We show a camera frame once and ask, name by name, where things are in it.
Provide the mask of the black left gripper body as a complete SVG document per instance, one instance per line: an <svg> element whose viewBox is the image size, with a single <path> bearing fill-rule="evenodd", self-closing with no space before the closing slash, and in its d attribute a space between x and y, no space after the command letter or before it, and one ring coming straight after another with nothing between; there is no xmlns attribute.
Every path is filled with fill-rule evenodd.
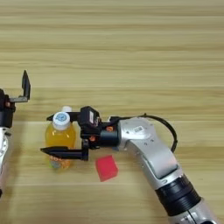
<svg viewBox="0 0 224 224"><path fill-rule="evenodd" d="M10 98L0 88L0 127L10 128L12 126L13 114L16 111L16 103L28 102L30 100L30 89L24 90L24 94L17 98Z"/></svg>

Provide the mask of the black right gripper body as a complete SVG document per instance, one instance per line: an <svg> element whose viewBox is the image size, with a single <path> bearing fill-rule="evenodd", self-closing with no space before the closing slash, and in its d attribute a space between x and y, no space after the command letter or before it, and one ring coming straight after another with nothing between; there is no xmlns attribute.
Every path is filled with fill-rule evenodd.
<svg viewBox="0 0 224 224"><path fill-rule="evenodd" d="M81 128L81 159L88 161L88 151L97 150L101 147L116 147L120 140L118 134L118 125L110 124L98 128Z"/></svg>

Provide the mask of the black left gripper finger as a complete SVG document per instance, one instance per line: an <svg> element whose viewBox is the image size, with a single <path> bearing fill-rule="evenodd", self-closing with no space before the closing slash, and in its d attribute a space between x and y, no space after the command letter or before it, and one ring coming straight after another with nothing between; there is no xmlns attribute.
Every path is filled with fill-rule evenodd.
<svg viewBox="0 0 224 224"><path fill-rule="evenodd" d="M22 78L22 89L24 90L24 97L29 99L31 95L31 83L28 77L28 73L26 71L24 71Z"/></svg>

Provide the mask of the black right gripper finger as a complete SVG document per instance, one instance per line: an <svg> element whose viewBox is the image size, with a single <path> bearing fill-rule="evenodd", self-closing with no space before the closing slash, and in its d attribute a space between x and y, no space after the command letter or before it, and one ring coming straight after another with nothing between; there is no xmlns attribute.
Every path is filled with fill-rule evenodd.
<svg viewBox="0 0 224 224"><path fill-rule="evenodd" d="M71 122L77 122L80 112L68 112L69 117L70 117L70 121ZM47 121L51 121L53 119L53 115L50 115L46 118Z"/></svg>
<svg viewBox="0 0 224 224"><path fill-rule="evenodd" d="M41 148L42 152L49 156L61 159L82 159L82 150L69 150L67 147L53 146Z"/></svg>

